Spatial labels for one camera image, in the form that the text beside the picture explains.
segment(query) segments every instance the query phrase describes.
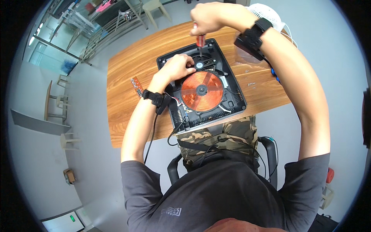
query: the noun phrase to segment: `wire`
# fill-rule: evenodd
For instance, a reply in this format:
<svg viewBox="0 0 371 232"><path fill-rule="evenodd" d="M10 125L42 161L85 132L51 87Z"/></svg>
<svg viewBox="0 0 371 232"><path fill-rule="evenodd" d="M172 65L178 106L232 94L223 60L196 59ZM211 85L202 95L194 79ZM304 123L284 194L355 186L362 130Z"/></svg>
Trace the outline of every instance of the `wire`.
<svg viewBox="0 0 371 232"><path fill-rule="evenodd" d="M184 123L184 121L185 121L185 119L186 119L187 117L188 117L187 112L185 112L185 117L184 117L183 121L179 124L179 126L178 126L177 128L175 128L175 129L171 132L171 134L169 135L169 137L167 137L167 144L169 144L170 146L176 146L176 145L178 145L177 143L176 143L176 144L171 144L171 143L169 142L169 140L170 140L170 137L178 131L178 129L180 128L180 126L183 125L183 123Z"/></svg>
<svg viewBox="0 0 371 232"><path fill-rule="evenodd" d="M272 66L270 65L270 62L267 60L267 58L264 57L264 60L265 60L265 62L268 63L268 65L269 65L270 67L272 67Z"/></svg>
<svg viewBox="0 0 371 232"><path fill-rule="evenodd" d="M232 90L230 90L230 89L228 89L228 88L225 88L225 89L227 89L230 93L233 93L233 94L239 94L239 95L241 95L240 93L235 93L235 92L232 92Z"/></svg>
<svg viewBox="0 0 371 232"><path fill-rule="evenodd" d="M296 48L299 48L298 47L298 44L295 42L295 40L293 38L291 38L289 35L287 35L287 34L285 34L283 32L281 32L281 34L283 34L283 35L287 36L288 38L290 38L291 39L291 43L293 43L296 46Z"/></svg>
<svg viewBox="0 0 371 232"><path fill-rule="evenodd" d="M199 168L201 167L202 165L202 162L204 161L205 159L205 156L207 155L207 153L209 152L210 148L212 148L215 144L219 143L219 140L214 142L212 145L209 146L209 148L206 150L206 152L204 153L204 155L202 156L202 159L201 159L201 162L200 162L200 165L198 166Z"/></svg>
<svg viewBox="0 0 371 232"><path fill-rule="evenodd" d="M270 177L273 175L273 173L275 173L275 171L276 171L276 169L277 169L277 167L278 167L278 146L277 146L277 142L276 142L275 140L273 140L273 141L274 141L274 143L275 143L275 145L276 145L276 149L277 149L277 164L276 164L276 167L275 167L275 169L273 170L273 172L269 175L268 180L270 180Z"/></svg>
<svg viewBox="0 0 371 232"><path fill-rule="evenodd" d="M172 97L172 96L170 96L170 94L168 94L168 93L166 93L166 94L169 95L169 97L171 97L171 98L174 99L175 101L177 101L177 106L184 105L182 102L179 101L178 98L176 98L176 97Z"/></svg>
<svg viewBox="0 0 371 232"><path fill-rule="evenodd" d="M158 116L158 114L156 114L155 122L153 123L152 138L151 138L151 141L150 141L150 145L148 146L147 154L145 155L144 164L147 161L147 156L148 156L148 153L150 152L150 148L151 148L151 144L152 144L152 141L153 141L153 137L155 136L155 126L156 126L157 116Z"/></svg>
<svg viewBox="0 0 371 232"><path fill-rule="evenodd" d="M267 175L267 167L265 166L264 160L263 160L263 158L260 156L260 154L259 154L258 152L256 152L256 153L259 155L260 159L262 160L262 162L263 162L263 164L264 164L264 179L265 179L265 177L266 177L266 175Z"/></svg>
<svg viewBox="0 0 371 232"><path fill-rule="evenodd" d="M273 170L273 172L271 173L271 174L269 174L269 178L268 178L268 180L270 180L270 178L271 178L271 176L273 175L273 173L275 173L275 171L276 171L276 169L277 169L277 167L278 167L278 146L277 146L277 142L272 138L272 137L268 137L268 136L263 136L262 138L267 138L267 139L269 139L269 140L273 140L273 142L275 143L275 148L276 148L276 150L277 150L277 164L276 164L276 167L275 167L275 169Z"/></svg>
<svg viewBox="0 0 371 232"><path fill-rule="evenodd" d="M281 32L281 34L284 34L284 35L286 35L288 38L290 38L291 39L291 43L295 43L295 45L296 45L296 47L298 48L298 44L295 42L295 40L292 38L292 34L291 34L291 31L290 31L290 28L289 28L289 26L286 24L286 23L284 23L285 24L285 26L287 27L287 29L289 30L289 34L290 35L286 35L285 33L282 33Z"/></svg>
<svg viewBox="0 0 371 232"><path fill-rule="evenodd" d="M219 104L219 108L221 108L223 111L228 112L228 113L231 113L231 112L232 112L232 111L230 111L230 110L226 110L226 109L224 109L220 104Z"/></svg>

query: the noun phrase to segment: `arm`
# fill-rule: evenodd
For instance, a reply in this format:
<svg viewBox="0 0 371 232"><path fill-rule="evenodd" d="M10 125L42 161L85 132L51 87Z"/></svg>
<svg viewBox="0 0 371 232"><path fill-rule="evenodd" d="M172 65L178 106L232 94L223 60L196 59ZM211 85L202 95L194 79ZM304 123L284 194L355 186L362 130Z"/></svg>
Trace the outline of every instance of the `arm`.
<svg viewBox="0 0 371 232"><path fill-rule="evenodd" d="M258 19L238 4L197 4L191 18L198 27L190 35L217 31L223 26L241 33ZM325 93L313 68L303 54L284 36L269 28L261 37L260 50L271 63L295 107L301 123L299 160L330 152L329 112Z"/></svg>
<svg viewBox="0 0 371 232"><path fill-rule="evenodd" d="M187 68L191 65L194 65L194 61L190 56L175 55L153 76L147 89L162 94L171 81L195 72L196 69ZM156 106L152 104L152 100L143 98L139 100L125 130L121 147L121 162L136 160L144 164L144 146L151 132L155 110Z"/></svg>

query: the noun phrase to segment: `black chair armrest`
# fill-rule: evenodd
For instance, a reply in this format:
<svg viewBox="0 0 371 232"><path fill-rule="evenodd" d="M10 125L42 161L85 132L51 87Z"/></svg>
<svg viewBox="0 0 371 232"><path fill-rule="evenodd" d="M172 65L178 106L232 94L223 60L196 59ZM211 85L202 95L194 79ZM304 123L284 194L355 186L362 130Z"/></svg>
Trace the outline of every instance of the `black chair armrest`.
<svg viewBox="0 0 371 232"><path fill-rule="evenodd" d="M258 137L259 142L263 144L268 156L268 170L269 170L269 182L275 189L277 189L277 158L276 158L276 147L273 141L268 138Z"/></svg>
<svg viewBox="0 0 371 232"><path fill-rule="evenodd" d="M167 173L169 174L171 185L173 185L177 180L179 180L178 174L178 162L182 158L182 155L179 153L167 166Z"/></svg>

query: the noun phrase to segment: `gray floor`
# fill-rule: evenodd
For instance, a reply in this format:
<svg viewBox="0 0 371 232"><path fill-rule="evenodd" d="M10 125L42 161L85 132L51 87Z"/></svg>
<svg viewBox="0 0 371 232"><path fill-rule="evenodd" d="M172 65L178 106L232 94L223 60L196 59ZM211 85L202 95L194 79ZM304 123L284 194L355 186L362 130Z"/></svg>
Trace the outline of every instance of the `gray floor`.
<svg viewBox="0 0 371 232"><path fill-rule="evenodd" d="M189 11L196 3L176 1L165 5L173 21L153 12L160 29L190 21ZM346 213L359 187L366 159L361 138L362 91L367 82L362 56L350 28L331 1L294 0L259 1L274 8L291 29L299 49L317 72L330 108L332 157L335 170L331 183L335 198L324 211L339 221ZM154 32L153 25L143 17L149 29L142 26L119 38L90 61L93 66L78 64L71 72L67 89L71 110L67 123L82 142L80 151L66 151L69 167L75 170L75 189L93 225L103 232L127 231L120 173L120 149L111 146L106 109L106 75L108 60L135 41ZM271 136L279 147L278 185L284 181L284 164L296 161L300 142L300 123L291 104L257 115L259 135ZM170 186L166 167L179 152L166 139L153 142L147 165L161 174L162 192ZM263 158L265 152L259 147ZM180 175L185 174L180 168Z"/></svg>

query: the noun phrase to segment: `red object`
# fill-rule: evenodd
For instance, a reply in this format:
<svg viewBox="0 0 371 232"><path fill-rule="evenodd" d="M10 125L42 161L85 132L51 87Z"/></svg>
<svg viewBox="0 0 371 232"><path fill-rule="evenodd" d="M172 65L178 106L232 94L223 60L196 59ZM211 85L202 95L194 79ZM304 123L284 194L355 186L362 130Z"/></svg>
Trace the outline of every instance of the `red object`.
<svg viewBox="0 0 371 232"><path fill-rule="evenodd" d="M95 7L94 7L91 3L87 3L87 4L85 5L85 9L86 9L89 13L91 13L91 12L93 12L93 11L95 10Z"/></svg>
<svg viewBox="0 0 371 232"><path fill-rule="evenodd" d="M142 88L142 85L139 83L137 77L133 77L130 79L133 87L134 87L134 90L136 91L136 93L138 94L139 98L142 96L142 93L143 93L143 88Z"/></svg>
<svg viewBox="0 0 371 232"><path fill-rule="evenodd" d="M197 28L197 23L193 23L193 28ZM205 37L206 35L198 35L196 36L196 45L197 47L205 46Z"/></svg>
<svg viewBox="0 0 371 232"><path fill-rule="evenodd" d="M326 178L326 183L330 183L332 181L332 179L334 178L334 170L332 170L331 168L328 168L328 171L327 171L327 178Z"/></svg>
<svg viewBox="0 0 371 232"><path fill-rule="evenodd" d="M182 84L183 102L194 111L209 111L219 105L223 97L223 84L211 72L199 71Z"/></svg>

